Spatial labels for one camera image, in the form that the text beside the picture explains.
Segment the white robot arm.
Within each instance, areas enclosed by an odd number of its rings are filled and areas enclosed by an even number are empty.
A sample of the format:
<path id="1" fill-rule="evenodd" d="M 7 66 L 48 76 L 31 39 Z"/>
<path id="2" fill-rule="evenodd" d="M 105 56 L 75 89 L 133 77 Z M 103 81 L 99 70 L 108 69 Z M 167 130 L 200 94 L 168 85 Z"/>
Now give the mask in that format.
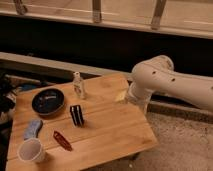
<path id="1" fill-rule="evenodd" d="M 133 104 L 147 105 L 154 92 L 161 92 L 213 113 L 213 77 L 175 72 L 168 56 L 137 63 L 131 78 L 126 99 Z"/>

